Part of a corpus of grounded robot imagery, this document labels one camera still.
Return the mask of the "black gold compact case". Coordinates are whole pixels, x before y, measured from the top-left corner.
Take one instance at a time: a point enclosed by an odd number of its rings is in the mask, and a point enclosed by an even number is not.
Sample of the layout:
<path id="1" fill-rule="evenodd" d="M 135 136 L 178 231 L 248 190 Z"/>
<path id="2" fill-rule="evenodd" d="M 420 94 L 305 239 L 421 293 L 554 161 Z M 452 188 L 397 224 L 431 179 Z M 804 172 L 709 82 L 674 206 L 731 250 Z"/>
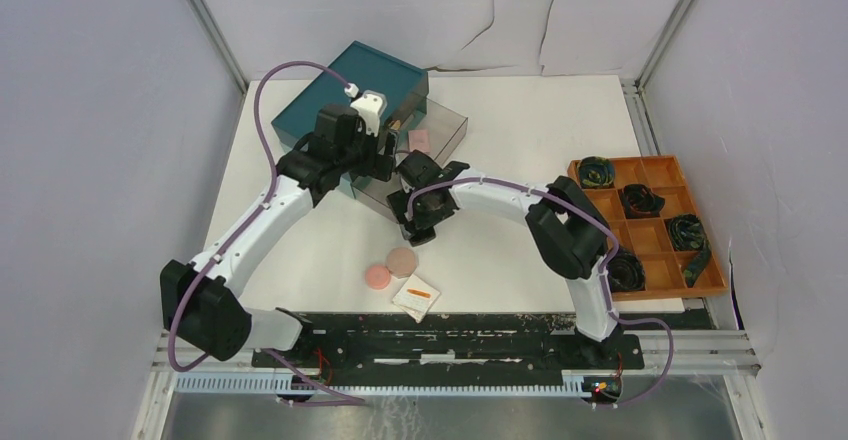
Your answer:
<path id="1" fill-rule="evenodd" d="M 436 232 L 434 227 L 429 228 L 413 228 L 411 227 L 408 232 L 405 234 L 405 239 L 409 242 L 409 244 L 413 247 L 418 247 L 420 245 L 424 245 L 436 237 Z"/>

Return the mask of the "octagonal pink powder case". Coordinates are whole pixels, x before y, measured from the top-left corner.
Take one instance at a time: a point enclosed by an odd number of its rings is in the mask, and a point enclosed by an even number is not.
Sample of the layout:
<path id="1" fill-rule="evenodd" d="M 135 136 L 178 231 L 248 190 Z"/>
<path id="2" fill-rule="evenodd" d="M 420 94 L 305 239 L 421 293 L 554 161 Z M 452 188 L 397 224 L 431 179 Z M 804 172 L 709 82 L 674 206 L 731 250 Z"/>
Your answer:
<path id="1" fill-rule="evenodd" d="M 385 266 L 392 276 L 396 278 L 407 278 L 417 269 L 418 258 L 412 249 L 398 247 L 388 253 Z"/>

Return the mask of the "round coral blush case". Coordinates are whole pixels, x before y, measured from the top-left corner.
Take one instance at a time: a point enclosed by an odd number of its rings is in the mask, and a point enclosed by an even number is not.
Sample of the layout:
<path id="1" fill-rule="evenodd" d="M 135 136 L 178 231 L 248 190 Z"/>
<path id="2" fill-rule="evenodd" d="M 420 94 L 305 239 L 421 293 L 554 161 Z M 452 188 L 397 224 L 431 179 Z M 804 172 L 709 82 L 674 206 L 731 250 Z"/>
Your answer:
<path id="1" fill-rule="evenodd" d="M 371 265 L 364 274 L 366 285 L 374 290 L 382 290 L 390 285 L 392 275 L 385 265 Z"/>

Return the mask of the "white patterned palette box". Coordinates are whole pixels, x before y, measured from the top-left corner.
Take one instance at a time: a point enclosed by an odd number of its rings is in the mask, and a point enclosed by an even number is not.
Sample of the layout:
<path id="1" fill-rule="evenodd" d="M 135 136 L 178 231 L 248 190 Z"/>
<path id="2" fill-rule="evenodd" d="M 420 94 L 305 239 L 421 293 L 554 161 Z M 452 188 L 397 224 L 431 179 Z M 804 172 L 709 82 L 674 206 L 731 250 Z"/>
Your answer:
<path id="1" fill-rule="evenodd" d="M 441 292 L 416 274 L 411 274 L 392 298 L 392 304 L 421 323 Z"/>

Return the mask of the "pink square palette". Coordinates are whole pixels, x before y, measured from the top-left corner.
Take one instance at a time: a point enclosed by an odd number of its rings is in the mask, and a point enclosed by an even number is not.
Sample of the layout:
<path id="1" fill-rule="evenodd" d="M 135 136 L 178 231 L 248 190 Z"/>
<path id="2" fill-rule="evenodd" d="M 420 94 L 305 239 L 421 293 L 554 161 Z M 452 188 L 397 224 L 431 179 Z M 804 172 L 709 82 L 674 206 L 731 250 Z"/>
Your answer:
<path id="1" fill-rule="evenodd" d="M 410 130 L 408 132 L 409 151 L 419 151 L 425 154 L 431 152 L 429 132 L 426 129 Z"/>

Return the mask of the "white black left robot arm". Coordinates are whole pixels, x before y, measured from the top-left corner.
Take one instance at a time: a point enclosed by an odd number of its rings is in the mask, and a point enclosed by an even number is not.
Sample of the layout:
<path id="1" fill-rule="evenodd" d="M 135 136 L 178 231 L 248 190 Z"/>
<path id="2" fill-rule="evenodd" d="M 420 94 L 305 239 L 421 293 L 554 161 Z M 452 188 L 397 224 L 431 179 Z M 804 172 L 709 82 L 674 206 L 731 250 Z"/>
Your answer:
<path id="1" fill-rule="evenodd" d="M 312 132 L 271 165 L 271 181 L 226 233 L 187 263 L 170 261 L 160 275 L 163 323 L 173 369 L 184 371 L 175 347 L 183 340 L 219 361 L 243 348 L 275 349 L 294 367 L 307 364 L 314 339 L 282 309 L 256 310 L 239 301 L 253 272 L 281 237 L 308 215 L 348 173 L 386 180 L 394 140 L 381 132 L 386 97 L 365 91 L 349 105 L 329 104 Z"/>

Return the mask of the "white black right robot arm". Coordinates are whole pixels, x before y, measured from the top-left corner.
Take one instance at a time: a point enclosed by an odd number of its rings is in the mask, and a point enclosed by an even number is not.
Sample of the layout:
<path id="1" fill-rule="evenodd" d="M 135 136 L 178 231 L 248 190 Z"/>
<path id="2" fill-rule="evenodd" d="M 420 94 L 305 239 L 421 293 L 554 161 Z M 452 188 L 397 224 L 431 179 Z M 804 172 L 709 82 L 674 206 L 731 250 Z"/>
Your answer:
<path id="1" fill-rule="evenodd" d="M 543 263 L 562 277 L 576 315 L 580 360 L 602 368 L 618 353 L 619 314 L 609 287 L 609 264 L 620 243 L 607 220 L 571 178 L 519 184 L 452 161 L 439 166 L 413 152 L 395 169 L 400 189 L 387 197 L 404 238 L 413 246 L 434 239 L 436 226 L 474 210 L 526 226 Z"/>

